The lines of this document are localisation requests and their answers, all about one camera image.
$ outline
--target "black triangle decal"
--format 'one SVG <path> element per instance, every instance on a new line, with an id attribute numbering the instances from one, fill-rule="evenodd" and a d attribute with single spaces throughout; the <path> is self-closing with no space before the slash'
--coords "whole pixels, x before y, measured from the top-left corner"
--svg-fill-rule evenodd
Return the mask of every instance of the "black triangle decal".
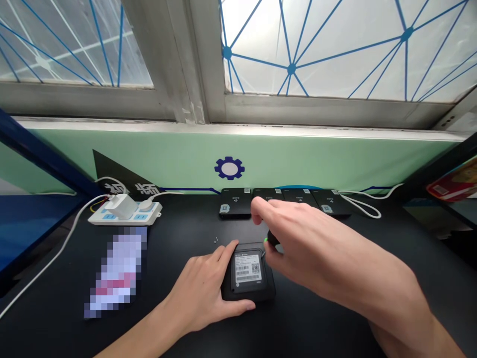
<path id="1" fill-rule="evenodd" d="M 118 179 L 126 186 L 129 194 L 136 201 L 146 200 L 151 195 L 164 191 L 149 180 L 144 179 L 142 176 L 137 175 L 135 172 L 94 149 L 93 156 L 98 178 L 112 177 Z M 122 187 L 118 183 L 109 179 L 101 180 L 98 185 L 110 194 L 123 192 Z"/>

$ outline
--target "power strip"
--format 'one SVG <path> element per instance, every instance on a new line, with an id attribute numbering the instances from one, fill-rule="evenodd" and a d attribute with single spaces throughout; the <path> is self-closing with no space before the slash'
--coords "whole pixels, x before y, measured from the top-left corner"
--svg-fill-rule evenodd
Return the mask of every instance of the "power strip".
<path id="1" fill-rule="evenodd" d="M 152 208 L 148 210 L 140 210 L 139 208 L 131 215 L 129 219 L 119 219 L 116 215 L 111 214 L 105 209 L 107 202 L 90 216 L 88 221 L 93 225 L 104 226 L 149 226 L 154 224 L 155 220 L 160 217 L 162 205 L 154 202 Z"/>

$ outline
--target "black table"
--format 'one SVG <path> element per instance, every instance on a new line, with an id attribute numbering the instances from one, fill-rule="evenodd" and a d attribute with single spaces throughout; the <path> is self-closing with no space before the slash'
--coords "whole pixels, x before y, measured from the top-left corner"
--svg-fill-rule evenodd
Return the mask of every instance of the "black table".
<path id="1" fill-rule="evenodd" d="M 88 224 L 85 213 L 62 255 L 0 320 L 0 356 L 91 357 L 166 297 L 189 257 L 233 239 L 257 242 L 267 233 L 264 224 L 255 226 L 251 220 L 219 219 L 218 195 L 170 195 L 160 201 L 162 217 L 149 228 L 147 267 L 136 302 L 107 318 L 82 319 L 107 242 L 118 232 Z M 397 204 L 368 202 L 382 212 L 382 219 L 355 211 L 345 223 L 414 270 L 434 314 L 467 357 L 477 357 L 477 273 Z M 54 254 L 0 302 L 0 309 Z M 243 358 L 274 352 L 279 357 L 384 357 L 366 319 L 277 272 L 274 279 L 274 301 L 189 334 L 164 356 Z"/>

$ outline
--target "black external hard drive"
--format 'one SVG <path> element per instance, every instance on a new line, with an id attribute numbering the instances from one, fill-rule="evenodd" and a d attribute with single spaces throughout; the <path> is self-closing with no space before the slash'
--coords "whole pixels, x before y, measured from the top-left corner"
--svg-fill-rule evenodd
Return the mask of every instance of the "black external hard drive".
<path id="1" fill-rule="evenodd" d="M 271 199 L 275 200 L 285 200 L 282 194 L 282 189 L 272 189 L 272 188 L 255 188 L 253 190 L 253 197 L 260 196 L 262 199 L 269 201 Z"/>
<path id="2" fill-rule="evenodd" d="M 282 193 L 286 201 L 298 203 L 304 202 L 309 206 L 318 208 L 317 202 L 315 201 L 315 198 L 313 198 L 309 189 L 283 189 Z"/>
<path id="3" fill-rule="evenodd" d="M 237 245 L 221 287 L 224 300 L 260 302 L 275 297 L 272 269 L 262 258 L 263 252 L 261 242 Z"/>
<path id="4" fill-rule="evenodd" d="M 351 215 L 350 204 L 337 190 L 312 190 L 312 194 L 322 212 L 336 219 L 345 219 Z"/>
<path id="5" fill-rule="evenodd" d="M 225 188 L 220 195 L 219 215 L 222 219 L 248 219 L 251 217 L 252 194 L 249 188 Z"/>

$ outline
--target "green wall panel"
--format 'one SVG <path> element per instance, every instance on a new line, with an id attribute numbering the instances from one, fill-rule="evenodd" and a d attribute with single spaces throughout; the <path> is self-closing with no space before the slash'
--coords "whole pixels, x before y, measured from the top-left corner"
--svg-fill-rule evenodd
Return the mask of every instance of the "green wall panel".
<path id="1" fill-rule="evenodd" d="M 92 149 L 163 187 L 314 185 L 361 190 L 404 180 L 455 142 L 226 134 L 33 130 L 96 178 Z M 58 182 L 11 156 L 0 177 L 27 191 L 57 191 Z M 242 177 L 222 179 L 216 160 L 231 156 Z"/>
<path id="2" fill-rule="evenodd" d="M 30 193 L 72 192 L 3 143 L 0 143 L 0 178 Z"/>

